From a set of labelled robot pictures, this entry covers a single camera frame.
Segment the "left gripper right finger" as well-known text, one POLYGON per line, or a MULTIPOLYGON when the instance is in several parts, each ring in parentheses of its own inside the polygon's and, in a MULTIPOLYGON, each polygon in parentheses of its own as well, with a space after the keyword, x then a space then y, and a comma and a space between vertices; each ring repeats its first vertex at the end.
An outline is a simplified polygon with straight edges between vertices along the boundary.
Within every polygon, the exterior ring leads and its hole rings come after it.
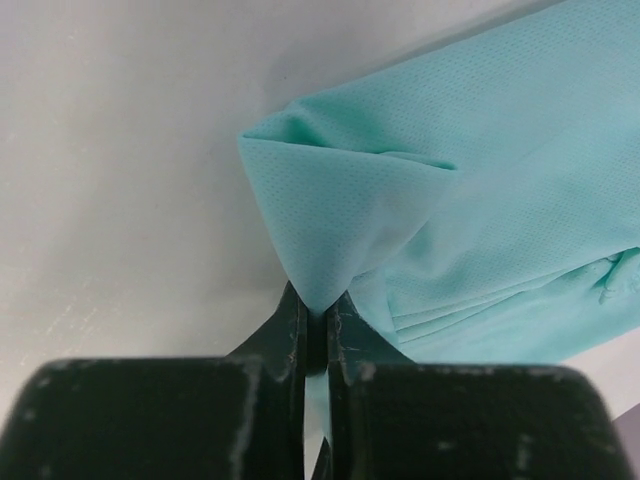
POLYGON ((625 454, 578 371, 420 364, 348 296, 312 319, 312 371, 327 380, 317 479, 621 479, 625 454))

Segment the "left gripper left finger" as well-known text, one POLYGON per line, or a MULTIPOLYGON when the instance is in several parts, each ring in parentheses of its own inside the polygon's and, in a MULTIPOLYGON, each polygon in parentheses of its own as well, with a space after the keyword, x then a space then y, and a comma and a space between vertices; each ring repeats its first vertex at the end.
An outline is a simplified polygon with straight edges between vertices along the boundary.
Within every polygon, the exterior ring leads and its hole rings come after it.
POLYGON ((222 357, 45 363, 1 433, 5 479, 300 479, 307 310, 274 314, 222 357))

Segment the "teal t shirt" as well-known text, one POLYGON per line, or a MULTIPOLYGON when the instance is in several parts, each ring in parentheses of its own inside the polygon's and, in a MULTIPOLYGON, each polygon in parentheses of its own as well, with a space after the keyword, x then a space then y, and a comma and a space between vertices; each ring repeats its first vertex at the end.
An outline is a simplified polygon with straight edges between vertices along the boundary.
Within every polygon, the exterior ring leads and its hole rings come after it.
POLYGON ((562 1, 293 101, 238 149, 315 314, 419 363, 559 363, 639 325, 639 5, 562 1))

